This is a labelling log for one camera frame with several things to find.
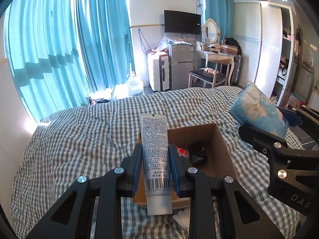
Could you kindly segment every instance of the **toothpaste tube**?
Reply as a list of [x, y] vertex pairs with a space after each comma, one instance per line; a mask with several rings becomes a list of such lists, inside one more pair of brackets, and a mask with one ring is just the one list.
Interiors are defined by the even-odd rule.
[[141, 114], [140, 123], [147, 213], [149, 216], [172, 214], [166, 117]]

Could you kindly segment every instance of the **silver screw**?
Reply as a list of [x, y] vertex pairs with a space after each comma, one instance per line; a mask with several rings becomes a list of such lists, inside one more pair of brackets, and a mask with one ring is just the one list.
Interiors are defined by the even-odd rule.
[[189, 167], [189, 168], [188, 168], [188, 172], [189, 172], [189, 173], [197, 173], [198, 170], [197, 170], [195, 167]]
[[287, 172], [286, 172], [285, 170], [280, 170], [280, 171], [278, 172], [278, 177], [279, 177], [280, 179], [286, 178], [286, 177], [287, 177]]
[[275, 142], [275, 143], [274, 143], [274, 146], [275, 146], [275, 148], [281, 148], [281, 143]]
[[78, 182], [79, 183], [83, 183], [83, 182], [86, 182], [87, 181], [87, 177], [86, 176], [80, 176], [79, 178], [78, 178]]
[[122, 167], [118, 167], [118, 168], [114, 169], [114, 172], [115, 173], [122, 173], [122, 172], [124, 172], [124, 169]]
[[225, 179], [225, 182], [228, 182], [228, 183], [232, 183], [234, 181], [234, 178], [231, 176], [226, 176], [224, 179]]

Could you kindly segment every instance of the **bed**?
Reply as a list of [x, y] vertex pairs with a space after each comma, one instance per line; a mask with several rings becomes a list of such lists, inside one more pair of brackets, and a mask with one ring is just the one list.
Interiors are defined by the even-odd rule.
[[[169, 128], [215, 122], [240, 184], [285, 238], [291, 238], [299, 213], [268, 195], [267, 158], [240, 139], [239, 124], [228, 113], [240, 91], [228, 86], [190, 88], [72, 108], [46, 117], [35, 131], [14, 178], [10, 207], [17, 236], [25, 238], [77, 177], [103, 176], [119, 166], [133, 152], [140, 130], [139, 114], [155, 113], [166, 115]], [[286, 141], [291, 148], [302, 149], [290, 130]], [[129, 198], [122, 198], [122, 229], [127, 239], [188, 237], [172, 215], [148, 216], [146, 209], [138, 211]]]

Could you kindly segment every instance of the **vanity table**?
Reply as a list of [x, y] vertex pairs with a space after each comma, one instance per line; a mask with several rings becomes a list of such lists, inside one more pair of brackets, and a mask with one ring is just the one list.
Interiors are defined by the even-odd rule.
[[[216, 22], [213, 19], [208, 19], [205, 24], [203, 25], [203, 36], [202, 36], [202, 40], [206, 43], [206, 44], [214, 44], [215, 42], [219, 43], [219, 37], [220, 37], [220, 30], [216, 24]], [[231, 59], [232, 63], [231, 63], [231, 68], [230, 71], [228, 72], [229, 68], [227, 68], [227, 74], [226, 76], [228, 76], [228, 80], [227, 82], [225, 82], [225, 85], [229, 85], [230, 86], [230, 80], [231, 80], [231, 76], [232, 76], [232, 72], [234, 70], [235, 67], [235, 55], [231, 55], [231, 54], [225, 54], [222, 52], [218, 52], [218, 53], [214, 53], [214, 52], [209, 52], [209, 51], [202, 51], [200, 49], [196, 49], [195, 53], [194, 53], [194, 69], [198, 69], [198, 66], [201, 65], [201, 60], [205, 59], [206, 60], [206, 64], [205, 67], [207, 67], [208, 62], [218, 62], [221, 60], [227, 60], [227, 59]]]

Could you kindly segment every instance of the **blue gripper pad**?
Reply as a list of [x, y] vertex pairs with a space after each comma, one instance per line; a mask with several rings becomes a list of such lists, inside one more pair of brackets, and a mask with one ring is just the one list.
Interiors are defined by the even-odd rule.
[[180, 184], [179, 183], [179, 176], [178, 176], [177, 166], [175, 163], [174, 153], [176, 153], [177, 156], [180, 157], [177, 150], [176, 150], [176, 146], [170, 145], [168, 147], [168, 154], [169, 154], [169, 161], [170, 161], [170, 167], [171, 167], [173, 186], [174, 186], [174, 190], [176, 192], [176, 195], [179, 197], [181, 194], [181, 190], [180, 190], [180, 186], [179, 186], [179, 184]]
[[139, 177], [141, 174], [141, 167], [142, 167], [142, 162], [143, 162], [143, 150], [142, 150], [142, 145], [139, 148], [138, 151], [138, 157], [136, 159], [136, 165], [134, 169], [134, 174], [133, 174], [133, 194], [135, 195], [136, 191], [138, 190], [138, 182], [139, 182]]

